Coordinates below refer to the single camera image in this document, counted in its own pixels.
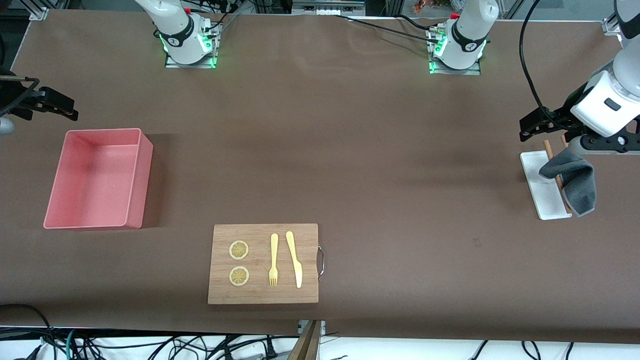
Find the gray towel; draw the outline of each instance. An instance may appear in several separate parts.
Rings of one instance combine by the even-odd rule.
[[[592,212],[596,206],[596,181],[593,165],[565,149],[540,168],[540,176],[553,179],[560,175],[564,188],[562,195],[569,208],[581,217]]]

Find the brown table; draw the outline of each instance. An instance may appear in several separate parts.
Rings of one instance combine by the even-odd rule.
[[[589,158],[596,211],[537,219],[520,25],[496,23],[478,77],[430,75],[419,40],[305,16],[242,16],[218,69],[176,70],[144,13],[52,11],[14,71],[73,97],[80,120],[37,115],[0,139],[0,301],[76,327],[291,333],[321,318],[344,336],[639,341],[640,158]],[[532,23],[526,41],[550,108],[619,48],[593,22]],[[65,132],[114,127],[155,145],[145,228],[44,230]],[[213,225],[280,222],[319,224],[320,303],[207,305]]]

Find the cutting board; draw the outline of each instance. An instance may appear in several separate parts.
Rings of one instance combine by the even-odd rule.
[[[292,231],[296,255],[302,264],[302,287],[296,287],[293,261],[285,233]],[[271,234],[278,234],[278,286],[269,286]],[[235,241],[246,242],[249,251],[240,260],[229,254]],[[299,304],[318,302],[317,224],[237,224],[215,225],[209,272],[209,304]],[[237,266],[249,271],[242,286],[229,280]]]

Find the pink plastic container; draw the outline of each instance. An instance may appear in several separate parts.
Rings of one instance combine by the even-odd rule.
[[[45,229],[142,227],[153,149],[140,129],[67,132]]]

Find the lemon slice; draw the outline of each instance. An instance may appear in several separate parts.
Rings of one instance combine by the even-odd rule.
[[[247,270],[244,266],[236,266],[235,268],[231,269],[231,272],[229,273],[229,281],[231,281],[233,285],[242,286],[246,284],[248,280],[249,270]]]
[[[247,254],[249,254],[249,245],[244,241],[234,241],[229,247],[229,255],[236,260],[244,259]]]

